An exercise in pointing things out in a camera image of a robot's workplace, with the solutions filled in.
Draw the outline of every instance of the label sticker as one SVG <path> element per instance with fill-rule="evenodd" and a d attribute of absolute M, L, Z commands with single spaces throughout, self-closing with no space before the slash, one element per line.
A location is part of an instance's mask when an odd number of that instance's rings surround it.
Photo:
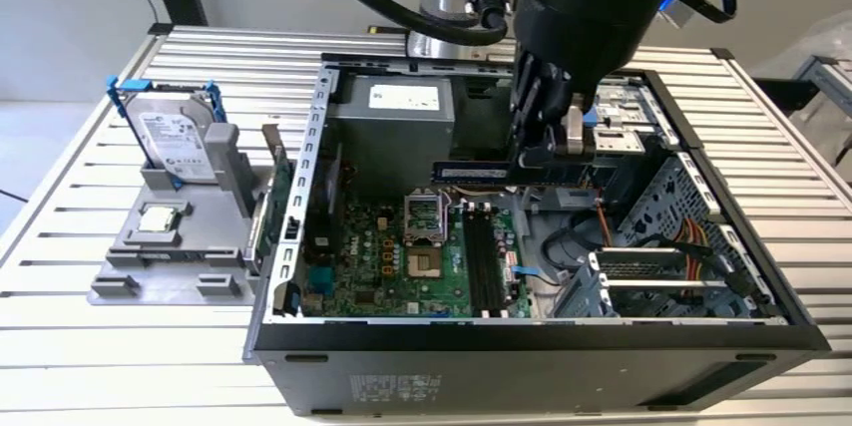
<path fill-rule="evenodd" d="M 440 176 L 445 179 L 504 179 L 508 175 L 505 170 L 477 170 L 477 169 L 443 169 Z"/>
<path fill-rule="evenodd" d="M 617 117 L 620 112 L 616 108 L 597 106 L 597 115 L 600 115 L 600 117 Z"/>
<path fill-rule="evenodd" d="M 139 257 L 143 259 L 171 259 L 165 253 L 139 253 Z"/>
<path fill-rule="evenodd" d="M 439 374 L 353 374 L 349 376 L 353 400 L 373 402 L 425 402 L 437 399 Z"/>
<path fill-rule="evenodd" d="M 440 110 L 437 87 L 423 85 L 373 85 L 371 87 L 372 109 Z"/>
<path fill-rule="evenodd" d="M 140 114 L 163 168 L 185 182 L 216 179 L 199 130 L 183 115 L 147 112 Z"/>

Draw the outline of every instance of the metal chassis frame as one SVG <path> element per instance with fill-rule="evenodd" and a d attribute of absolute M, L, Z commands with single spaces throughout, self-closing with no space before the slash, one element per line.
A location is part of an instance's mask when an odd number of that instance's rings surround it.
<path fill-rule="evenodd" d="M 292 190 L 291 207 L 303 205 L 308 197 L 311 185 L 308 179 L 313 177 L 313 167 L 316 162 L 317 146 L 309 146 L 320 138 L 324 124 L 325 105 L 337 87 L 337 77 L 340 70 L 352 70 L 359 73 L 383 73 L 389 64 L 399 62 L 408 63 L 412 72 L 445 74 L 447 63 L 431 62 L 423 59 L 421 62 L 409 59 L 359 57 L 357 59 L 324 56 L 327 65 L 320 69 L 320 76 L 316 84 L 311 121 L 303 144 L 303 155 L 300 156 L 297 170 L 295 174 L 296 186 Z M 328 62 L 337 61 L 337 67 L 329 66 Z M 477 62 L 463 62 L 459 64 L 484 66 L 493 69 L 493 64 Z M 439 68 L 432 70 L 428 65 L 437 64 Z M 441 324 L 435 327 L 431 324 L 381 324 L 381 322 L 368 322 L 363 318 L 353 318 L 352 321 L 335 321 L 324 323 L 319 321 L 305 322 L 273 322 L 269 315 L 273 314 L 272 304 L 268 302 L 271 278 L 275 282 L 285 284 L 293 279 L 297 273 L 295 265 L 295 252 L 299 251 L 301 234 L 283 235 L 283 239 L 276 252 L 276 260 L 272 271 L 264 275 L 259 287 L 256 306 L 249 325 L 247 338 L 245 355 L 247 359 L 259 357 L 287 357 L 293 358 L 308 355 L 316 358 L 312 360 L 328 361 L 328 352 L 333 351 L 569 351 L 569 350 L 608 350 L 612 345 L 617 345 L 619 350 L 631 350 L 636 354 L 641 351 L 652 350 L 715 350 L 719 344 L 724 344 L 725 349 L 740 350 L 737 355 L 743 358 L 753 358 L 755 355 L 775 358 L 773 351 L 796 351 L 795 360 L 769 364 L 752 371 L 731 384 L 725 384 L 685 407 L 703 408 L 720 401 L 736 391 L 741 391 L 768 379 L 791 367 L 801 364 L 808 359 L 819 356 L 821 352 L 831 348 L 828 342 L 813 323 L 804 307 L 801 306 L 792 288 L 772 262 L 765 247 L 759 240 L 759 236 L 744 216 L 733 196 L 727 188 L 724 179 L 709 164 L 709 160 L 703 151 L 701 142 L 685 120 L 683 112 L 677 107 L 673 98 L 659 78 L 656 72 L 641 70 L 627 70 L 621 73 L 635 74 L 644 78 L 656 102 L 660 104 L 669 123 L 672 124 L 681 139 L 681 147 L 687 150 L 697 165 L 701 174 L 708 180 L 708 186 L 716 195 L 723 206 L 725 218 L 737 229 L 747 249 L 752 254 L 755 263 L 759 265 L 764 275 L 764 280 L 769 284 L 776 300 L 788 312 L 789 325 L 771 325 L 753 327 L 725 327 L 707 324 L 677 324 L 671 322 L 653 321 L 652 324 L 607 324 L 605 319 L 595 321 L 580 321 L 567 319 L 557 324 L 505 324 L 495 321 L 491 324 L 473 324 L 472 321 L 456 321 L 451 324 Z M 304 221 L 304 207 L 288 210 L 285 222 L 296 221 L 299 226 Z M 288 291 L 284 303 L 288 303 L 292 293 Z M 648 404 L 648 409 L 655 409 L 659 405 Z"/>

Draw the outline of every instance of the plastic bag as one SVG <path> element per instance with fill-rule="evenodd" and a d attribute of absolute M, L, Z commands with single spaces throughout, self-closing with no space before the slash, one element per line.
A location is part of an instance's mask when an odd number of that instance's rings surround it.
<path fill-rule="evenodd" d="M 753 77 L 789 79 L 812 55 L 852 57 L 852 10 L 820 20 L 780 55 L 751 69 Z"/>

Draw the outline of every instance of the aluminum extrusion table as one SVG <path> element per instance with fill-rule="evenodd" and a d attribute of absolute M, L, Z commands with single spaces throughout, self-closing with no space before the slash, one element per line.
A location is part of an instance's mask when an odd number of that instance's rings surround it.
<path fill-rule="evenodd" d="M 279 123 L 295 158 L 323 52 L 401 56 L 405 39 L 177 27 L 145 39 L 121 76 L 193 84 L 216 79 L 244 152 L 267 161 L 260 127 Z M 489 59 L 507 61 L 511 53 L 505 43 Z M 852 423 L 852 192 L 736 61 L 707 49 L 643 48 L 628 67 L 660 73 L 835 352 L 701 413 L 361 422 Z M 293 419 L 264 368 L 241 364 L 249 307 L 87 303 L 143 183 L 141 162 L 127 124 L 104 99 L 0 239 L 4 425 Z"/>

